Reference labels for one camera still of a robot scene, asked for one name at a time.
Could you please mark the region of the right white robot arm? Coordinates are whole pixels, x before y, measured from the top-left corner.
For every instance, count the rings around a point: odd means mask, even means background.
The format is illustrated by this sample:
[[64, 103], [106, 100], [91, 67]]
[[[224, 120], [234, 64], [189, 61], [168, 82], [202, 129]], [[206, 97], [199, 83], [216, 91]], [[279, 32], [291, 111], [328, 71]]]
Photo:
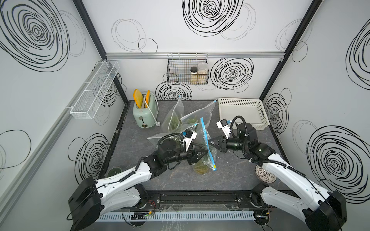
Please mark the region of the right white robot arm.
[[296, 194], [291, 196], [262, 182], [250, 193], [254, 207], [279, 208], [303, 221], [312, 231], [342, 230], [347, 212], [346, 199], [339, 191], [328, 191], [288, 164], [274, 149], [258, 140], [256, 129], [242, 116], [216, 124], [224, 135], [208, 139], [209, 145], [222, 153], [241, 151], [241, 159], [273, 174]]

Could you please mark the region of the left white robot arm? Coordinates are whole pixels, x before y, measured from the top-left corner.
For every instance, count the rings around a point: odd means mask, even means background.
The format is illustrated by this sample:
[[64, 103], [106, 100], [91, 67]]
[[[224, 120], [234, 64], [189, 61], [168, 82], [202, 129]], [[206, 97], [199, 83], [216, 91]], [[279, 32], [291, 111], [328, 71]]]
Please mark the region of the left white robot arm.
[[177, 166], [186, 161], [192, 165], [209, 153], [206, 146], [193, 141], [196, 136], [194, 131], [168, 134], [159, 139], [157, 150], [139, 158], [136, 166], [104, 179], [84, 179], [68, 200], [70, 214], [66, 219], [72, 221], [71, 230], [83, 230], [114, 210], [144, 207], [148, 194], [143, 182], [169, 170], [171, 163]]

